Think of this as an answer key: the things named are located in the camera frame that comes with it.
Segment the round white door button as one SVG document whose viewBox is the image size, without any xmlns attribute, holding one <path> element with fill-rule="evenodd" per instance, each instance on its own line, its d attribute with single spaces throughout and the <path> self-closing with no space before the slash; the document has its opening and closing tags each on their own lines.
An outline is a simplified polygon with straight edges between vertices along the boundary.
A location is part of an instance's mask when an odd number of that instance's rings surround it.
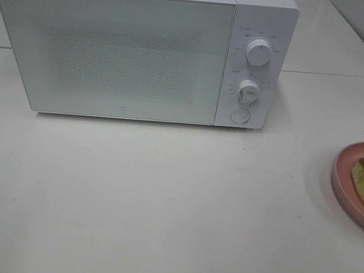
<svg viewBox="0 0 364 273">
<path fill-rule="evenodd" d="M 250 112 L 246 109 L 235 109 L 231 112 L 230 118 L 236 124 L 245 124 L 250 119 Z"/>
</svg>

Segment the white microwave door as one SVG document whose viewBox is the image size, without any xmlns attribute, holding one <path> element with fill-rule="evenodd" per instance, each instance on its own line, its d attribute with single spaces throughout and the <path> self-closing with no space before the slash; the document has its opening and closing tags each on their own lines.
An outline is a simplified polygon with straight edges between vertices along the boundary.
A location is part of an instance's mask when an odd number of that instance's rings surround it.
<svg viewBox="0 0 364 273">
<path fill-rule="evenodd" d="M 213 124 L 235 7 L 0 0 L 37 112 Z"/>
</svg>

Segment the pink round plate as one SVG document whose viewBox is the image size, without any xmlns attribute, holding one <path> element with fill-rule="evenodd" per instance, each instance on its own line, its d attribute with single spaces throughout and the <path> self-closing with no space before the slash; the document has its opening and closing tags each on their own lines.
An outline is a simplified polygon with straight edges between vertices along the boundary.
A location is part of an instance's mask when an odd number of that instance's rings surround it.
<svg viewBox="0 0 364 273">
<path fill-rule="evenodd" d="M 342 148 L 333 164 L 331 186 L 344 211 L 364 228 L 364 202 L 357 194 L 351 173 L 354 165 L 362 158 L 364 158 L 364 142 Z"/>
</svg>

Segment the white lower timer knob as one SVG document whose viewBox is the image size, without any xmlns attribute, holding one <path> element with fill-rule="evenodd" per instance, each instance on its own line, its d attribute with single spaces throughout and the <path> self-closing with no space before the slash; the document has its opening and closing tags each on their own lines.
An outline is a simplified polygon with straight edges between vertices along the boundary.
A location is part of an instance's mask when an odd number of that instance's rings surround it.
<svg viewBox="0 0 364 273">
<path fill-rule="evenodd" d="M 260 88 L 257 82 L 248 79 L 242 80 L 237 87 L 238 102 L 252 104 L 260 97 Z"/>
</svg>

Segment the white upper power knob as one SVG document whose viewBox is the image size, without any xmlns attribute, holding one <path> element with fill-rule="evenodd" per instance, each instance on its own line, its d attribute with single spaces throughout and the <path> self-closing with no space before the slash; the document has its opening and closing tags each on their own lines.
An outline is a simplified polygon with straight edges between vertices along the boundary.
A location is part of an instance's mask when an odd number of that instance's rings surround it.
<svg viewBox="0 0 364 273">
<path fill-rule="evenodd" d="M 273 48 L 267 38 L 258 37 L 247 42 L 246 51 L 249 64 L 252 66 L 263 66 L 270 61 Z"/>
</svg>

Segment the white microwave oven body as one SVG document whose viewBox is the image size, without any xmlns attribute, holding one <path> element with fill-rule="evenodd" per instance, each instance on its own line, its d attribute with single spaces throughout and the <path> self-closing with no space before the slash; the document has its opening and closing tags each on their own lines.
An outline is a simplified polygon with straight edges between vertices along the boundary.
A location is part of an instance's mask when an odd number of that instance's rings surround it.
<svg viewBox="0 0 364 273">
<path fill-rule="evenodd" d="M 223 78 L 213 124 L 216 127 L 243 127 L 259 129 L 264 125 L 266 114 L 272 102 L 278 77 L 285 60 L 299 10 L 294 0 L 176 0 L 202 3 L 232 4 L 235 7 L 232 18 L 229 45 L 225 58 Z M 252 66 L 247 61 L 246 45 L 249 40 L 267 38 L 273 48 L 270 61 L 263 66 Z M 258 83 L 260 97 L 252 104 L 238 102 L 237 85 L 251 79 Z M 250 119 L 245 124 L 231 121 L 235 109 L 246 109 Z"/>
</svg>

